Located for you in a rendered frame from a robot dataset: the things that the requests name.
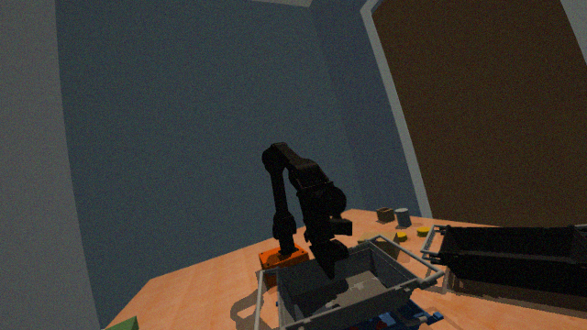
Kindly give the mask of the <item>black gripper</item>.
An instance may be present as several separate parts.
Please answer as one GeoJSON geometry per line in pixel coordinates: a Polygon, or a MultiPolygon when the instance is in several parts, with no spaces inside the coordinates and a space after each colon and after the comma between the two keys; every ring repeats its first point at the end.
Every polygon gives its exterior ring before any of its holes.
{"type": "Polygon", "coordinates": [[[349,257],[348,248],[336,239],[329,239],[326,221],[330,220],[330,216],[316,214],[304,216],[303,220],[306,243],[311,242],[309,248],[329,279],[335,279],[335,262],[349,257]]]}

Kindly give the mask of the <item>blue plastic tray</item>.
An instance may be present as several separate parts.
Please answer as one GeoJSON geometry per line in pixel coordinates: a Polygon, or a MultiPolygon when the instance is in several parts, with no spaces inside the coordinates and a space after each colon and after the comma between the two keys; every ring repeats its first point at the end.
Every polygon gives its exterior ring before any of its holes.
{"type": "MultiPolygon", "coordinates": [[[[427,317],[427,323],[426,323],[427,325],[431,325],[433,323],[436,323],[436,322],[444,319],[443,315],[439,312],[436,312],[436,313],[433,313],[433,315],[430,315],[429,313],[424,311],[421,307],[419,307],[415,302],[413,302],[410,298],[408,299],[408,302],[406,303],[405,306],[400,307],[396,310],[398,310],[400,312],[400,314],[402,314],[405,317],[406,320],[411,320],[411,319],[425,316],[425,317],[427,317]]],[[[360,322],[360,323],[355,324],[353,326],[358,327],[359,330],[377,330],[376,325],[379,323],[379,321],[385,322],[387,324],[387,327],[384,327],[380,330],[418,330],[419,326],[421,325],[421,324],[418,324],[418,325],[407,327],[394,314],[394,312],[390,311],[389,313],[379,315],[377,317],[360,322]]]]}

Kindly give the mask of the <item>grey cylinder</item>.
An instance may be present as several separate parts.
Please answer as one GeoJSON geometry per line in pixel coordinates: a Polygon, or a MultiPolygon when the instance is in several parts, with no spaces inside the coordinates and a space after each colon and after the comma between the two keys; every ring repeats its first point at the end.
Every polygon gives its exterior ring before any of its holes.
{"type": "Polygon", "coordinates": [[[409,214],[408,209],[400,208],[400,209],[395,210],[395,212],[396,212],[396,219],[397,219],[399,226],[410,226],[412,224],[411,220],[410,220],[410,214],[409,214]]]}

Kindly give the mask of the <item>small green block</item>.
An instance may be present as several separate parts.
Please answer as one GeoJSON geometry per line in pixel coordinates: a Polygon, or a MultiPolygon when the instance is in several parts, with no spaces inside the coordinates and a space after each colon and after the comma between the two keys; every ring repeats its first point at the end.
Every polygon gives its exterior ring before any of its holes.
{"type": "Polygon", "coordinates": [[[133,316],[120,324],[106,328],[106,330],[139,330],[137,316],[133,316]]]}

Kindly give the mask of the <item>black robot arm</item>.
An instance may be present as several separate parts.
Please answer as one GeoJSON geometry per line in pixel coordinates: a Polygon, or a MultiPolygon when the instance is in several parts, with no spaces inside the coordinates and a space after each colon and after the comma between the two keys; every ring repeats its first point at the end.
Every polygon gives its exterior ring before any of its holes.
{"type": "Polygon", "coordinates": [[[318,164],[310,159],[303,159],[292,151],[286,143],[273,143],[262,153],[262,163],[271,175],[271,185],[276,213],[273,217],[272,234],[278,240],[278,253],[284,257],[299,250],[294,246],[293,234],[296,234],[296,222],[288,211],[283,182],[283,170],[286,168],[292,186],[297,190],[303,216],[333,216],[327,223],[329,239],[335,235],[352,236],[352,222],[341,215],[347,207],[347,197],[334,186],[318,164]],[[278,234],[278,235],[277,235],[278,234]]]}

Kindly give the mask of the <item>yellow short cylinder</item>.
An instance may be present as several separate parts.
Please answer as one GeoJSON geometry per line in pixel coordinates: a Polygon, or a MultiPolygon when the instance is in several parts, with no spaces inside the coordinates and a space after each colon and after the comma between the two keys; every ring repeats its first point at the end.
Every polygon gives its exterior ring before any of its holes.
{"type": "Polygon", "coordinates": [[[430,227],[419,227],[417,228],[417,234],[421,237],[426,237],[430,227]]]}
{"type": "Polygon", "coordinates": [[[407,240],[407,236],[405,232],[397,232],[399,242],[407,240]]]}

